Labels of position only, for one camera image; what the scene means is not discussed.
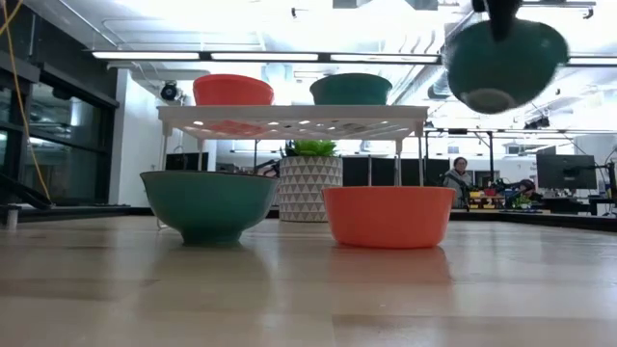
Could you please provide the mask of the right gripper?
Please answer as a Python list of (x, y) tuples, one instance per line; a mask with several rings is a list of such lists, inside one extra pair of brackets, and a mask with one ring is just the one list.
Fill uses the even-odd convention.
[(487, 12), (495, 41), (505, 40), (513, 27), (522, 0), (471, 0), (475, 13)]

